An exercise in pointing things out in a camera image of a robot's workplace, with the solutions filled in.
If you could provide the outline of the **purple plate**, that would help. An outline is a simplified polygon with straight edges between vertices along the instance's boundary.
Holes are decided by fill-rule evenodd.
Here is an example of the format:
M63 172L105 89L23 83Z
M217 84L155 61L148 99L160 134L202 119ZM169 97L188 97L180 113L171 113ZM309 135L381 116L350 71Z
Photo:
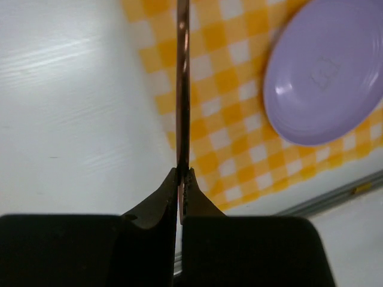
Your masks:
M326 144L382 99L382 2L311 1L277 40L263 83L268 120L283 139Z

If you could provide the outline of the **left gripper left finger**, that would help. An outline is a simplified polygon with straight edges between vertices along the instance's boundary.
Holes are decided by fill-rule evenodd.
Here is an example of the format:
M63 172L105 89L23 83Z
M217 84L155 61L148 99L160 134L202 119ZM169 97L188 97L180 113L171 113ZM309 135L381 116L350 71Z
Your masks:
M1 217L2 286L172 286L177 172L122 215Z

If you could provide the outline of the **yellow checkered cloth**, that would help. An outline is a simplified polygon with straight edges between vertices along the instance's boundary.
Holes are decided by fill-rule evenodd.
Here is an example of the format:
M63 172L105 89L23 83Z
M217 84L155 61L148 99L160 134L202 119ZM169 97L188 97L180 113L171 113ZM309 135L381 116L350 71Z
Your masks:
M355 131L307 148L266 119L261 82L276 33L303 1L191 1L191 165L221 209L359 160L382 158L382 108Z

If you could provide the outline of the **copper fork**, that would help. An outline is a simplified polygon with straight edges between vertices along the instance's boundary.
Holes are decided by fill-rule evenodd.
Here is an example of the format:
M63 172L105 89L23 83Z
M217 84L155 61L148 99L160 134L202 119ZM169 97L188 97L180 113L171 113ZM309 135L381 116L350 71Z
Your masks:
M190 2L177 1L176 152L180 221L186 216L190 155Z

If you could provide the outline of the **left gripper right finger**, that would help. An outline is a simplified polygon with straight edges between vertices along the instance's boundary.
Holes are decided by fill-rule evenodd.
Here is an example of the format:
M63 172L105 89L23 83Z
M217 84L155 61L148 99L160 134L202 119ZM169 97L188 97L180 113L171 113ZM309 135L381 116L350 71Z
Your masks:
M335 286L320 235L296 216L226 216L184 182L180 286Z

